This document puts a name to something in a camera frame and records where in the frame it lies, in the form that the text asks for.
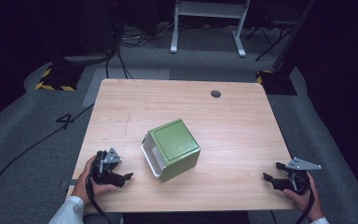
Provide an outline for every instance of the table hole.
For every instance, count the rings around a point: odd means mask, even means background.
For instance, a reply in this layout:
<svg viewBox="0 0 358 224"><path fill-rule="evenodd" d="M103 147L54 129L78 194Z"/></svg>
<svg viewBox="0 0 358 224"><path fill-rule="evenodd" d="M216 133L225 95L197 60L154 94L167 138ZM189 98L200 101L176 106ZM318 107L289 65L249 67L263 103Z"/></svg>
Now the table hole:
<svg viewBox="0 0 358 224"><path fill-rule="evenodd" d="M211 95L214 98L219 98L222 95L222 93L220 93L220 91L211 91Z"/></svg>

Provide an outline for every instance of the gray carpet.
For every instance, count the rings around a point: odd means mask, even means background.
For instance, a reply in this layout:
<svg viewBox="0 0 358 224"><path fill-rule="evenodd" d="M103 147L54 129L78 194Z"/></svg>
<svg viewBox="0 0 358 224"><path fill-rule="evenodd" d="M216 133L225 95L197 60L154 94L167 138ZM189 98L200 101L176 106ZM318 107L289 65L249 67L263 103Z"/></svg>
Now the gray carpet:
<svg viewBox="0 0 358 224"><path fill-rule="evenodd" d="M134 78L158 71L151 77L255 82L255 72L271 69L282 44L256 63L255 58L268 47L264 36L256 33L245 40L250 31L244 30L241 39L247 56L240 58L230 33L233 29L185 30L179 34L174 55L170 54L169 36L140 48L122 47L121 53ZM93 102L96 83L104 77L104 63L100 63L86 67L77 91L35 90L47 66L30 74L24 82L27 92L0 113L0 171L23 150L57 130L61 124L56 119L67 113L75 116ZM109 64L110 74L118 76L114 74L120 66L115 56ZM298 96L268 96L286 144L293 156L322 165L322 171L312 174L330 223L358 223L358 182L315 113L301 74L295 70L291 79ZM47 223L55 214L66 195L60 184L72 177L91 112L92 108L66 130L32 148L1 176L0 223ZM251 211L249 216L252 224L273 223L269 211ZM275 216L278 223L295 223L300 213L275 211Z"/></svg>

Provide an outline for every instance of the green box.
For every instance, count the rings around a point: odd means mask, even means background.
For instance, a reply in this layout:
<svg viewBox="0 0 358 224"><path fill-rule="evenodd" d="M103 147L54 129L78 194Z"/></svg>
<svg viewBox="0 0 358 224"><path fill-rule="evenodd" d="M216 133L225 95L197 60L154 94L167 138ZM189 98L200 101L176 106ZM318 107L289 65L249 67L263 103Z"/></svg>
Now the green box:
<svg viewBox="0 0 358 224"><path fill-rule="evenodd" d="M142 150L161 182L195 167L200 155L199 144L181 119L148 131Z"/></svg>

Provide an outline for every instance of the cable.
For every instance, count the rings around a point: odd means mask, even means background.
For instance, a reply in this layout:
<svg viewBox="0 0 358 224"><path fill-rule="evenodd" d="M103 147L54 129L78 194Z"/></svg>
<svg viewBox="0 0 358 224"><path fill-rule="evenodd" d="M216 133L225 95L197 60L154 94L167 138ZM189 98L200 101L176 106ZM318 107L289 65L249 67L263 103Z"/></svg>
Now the cable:
<svg viewBox="0 0 358 224"><path fill-rule="evenodd" d="M278 221L277 221L277 218L275 217L274 212L273 212L273 211L269 211L269 212L271 213L272 218L274 219L274 223L275 223L275 224L278 224Z"/></svg>
<svg viewBox="0 0 358 224"><path fill-rule="evenodd" d="M54 135L55 133L59 132L60 130L62 130L64 127L66 127L69 123L75 121L75 119L77 119L78 117L80 117L83 113L85 113L87 110L89 110L91 107L93 107L94 104L88 106L87 108L85 108L83 111L81 111L78 115L74 116L72 119L67 120L60 128L58 128L57 130L55 130L54 132L50 133L49 135L47 135L46 137L42 138L41 140L39 140L38 142L34 143L33 145L31 145L30 147L26 148L25 150L22 151L22 153L20 153L17 157L15 157L13 160L11 160L4 169L2 169L2 171L0 172L0 177L1 175L5 172L5 170L11 165L13 164L16 160L18 160L21 156L23 156L25 153L27 153L29 150L31 150L32 148L36 147L37 145L41 144L42 142L46 141L47 139L49 139L52 135Z"/></svg>
<svg viewBox="0 0 358 224"><path fill-rule="evenodd" d="M110 61L110 59L113 57L113 55L115 55L115 52L114 52L114 51L112 51L112 52L110 53L110 57L106 60L106 64L105 64L106 78L109 78L109 71L108 71L108 69L107 69L107 65L109 64L109 61Z"/></svg>
<svg viewBox="0 0 358 224"><path fill-rule="evenodd" d="M58 8L58 10L61 12L62 14L62 17L64 18L66 24L68 25L69 29L71 30L72 34L75 36L75 38L77 39L77 41L85 48L85 49L88 49L90 50L91 52L95 52L95 53L103 53L104 56L102 58L98 58L98 59L90 59L90 60L83 60L83 61L70 61L70 60L66 60L68 63L72 64L73 66L86 66L86 65L93 65L93 64L96 64L96 63L101 63L101 62L104 62L104 61L108 61L112 58L113 54L112 52L114 52L114 50L108 50L108 51L100 51L100 50L97 50L97 49L93 49L91 47L89 47L88 45L86 45L84 43L84 41L77 35L77 33L75 32L74 28L72 27L71 23L68 21L68 19L66 18L65 14L63 13L60 5L58 4L57 0L54 0L55 2L55 5L56 7Z"/></svg>
<svg viewBox="0 0 358 224"><path fill-rule="evenodd" d="M92 174L92 169L95 165L95 162L100 160L102 156L102 152L101 151L98 151L97 152L97 155L95 156L94 158L94 161L92 162L92 165L91 167L89 168L89 174L87 175L87 178L86 178L86 191L87 191L87 196L89 197L89 202L94 206L94 208L98 211L98 213L105 217L106 220L108 221L108 223L110 224L110 219L109 217L106 215L106 213L101 209L100 205L97 204L97 202L95 202L94 200L94 189L92 187L92 181L91 181L91 174Z"/></svg>
<svg viewBox="0 0 358 224"><path fill-rule="evenodd" d="M306 184L308 189L310 190L310 200L308 202L307 208L304 210L303 214L296 222L296 224L300 224L302 221L304 221L305 217L310 213L310 209L312 208L313 203L315 202L315 196L313 195L313 190L310 187L310 184L305 179L300 178L298 176L296 176L296 178L298 178L301 182L304 182L304 184Z"/></svg>
<svg viewBox="0 0 358 224"><path fill-rule="evenodd" d="M162 29L161 31L158 31L156 36L160 36L160 37L154 37L154 36L151 36L151 35L138 35L136 31L134 30L128 30L126 32L130 32L130 34L132 32L135 33L135 35L124 35L121 37L121 45L124 46L124 47L129 47L129 48L134 48L134 47L141 47L141 46L144 46L146 45L147 43L149 43L151 40L158 40L158 39L161 39L167 35L171 35L172 33L170 34L163 34L164 32L166 32L170 27L172 27L174 25L174 23L171 23L169 24L167 27L165 27L164 29ZM125 42L124 40L129 40L129 39L138 39L137 40L137 43L133 44L133 43L129 43L129 42Z"/></svg>
<svg viewBox="0 0 358 224"><path fill-rule="evenodd" d="M117 53L118 53L118 58L120 59L121 62L121 67L123 68L124 71L124 76L126 76L126 79L129 79L129 76L131 77L131 79L133 79L132 75L126 68L126 62L124 62L124 60L121 58L120 48L117 49Z"/></svg>

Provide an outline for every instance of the human hand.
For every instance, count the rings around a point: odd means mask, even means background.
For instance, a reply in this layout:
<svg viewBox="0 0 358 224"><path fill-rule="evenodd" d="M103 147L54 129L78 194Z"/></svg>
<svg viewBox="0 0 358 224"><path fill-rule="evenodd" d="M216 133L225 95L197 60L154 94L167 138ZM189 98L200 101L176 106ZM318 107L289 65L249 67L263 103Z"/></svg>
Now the human hand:
<svg viewBox="0 0 358 224"><path fill-rule="evenodd" d="M90 173L90 168L92 165L92 162L94 161L95 156L93 156L91 159L89 159L86 163L86 166L84 167L83 173L79 176L77 179L77 182L75 184L74 191L72 191L72 196L77 196L81 200L83 200L84 204L87 204L90 202L89 196L87 195L86 191L86 179L87 176ZM91 178L92 181L92 188L94 189L94 195L97 196L101 193L112 191L116 189L116 186L114 185L99 185L95 183L95 181Z"/></svg>
<svg viewBox="0 0 358 224"><path fill-rule="evenodd" d="M313 196L315 197L315 202L313 203L312 208L310 209L310 212L307 215L307 219L309 222L312 222L314 220L317 220L319 218L324 217L324 212L322 211L322 204L321 200L319 198L318 190L316 189L315 182L313 180L313 177L309 174L308 177L310 178L310 187L313 190ZM296 207L301 211L304 212L304 210L307 208L308 203L310 201L310 191L308 190L303 195L298 195L291 191L290 189L284 189L283 193L291 199Z"/></svg>

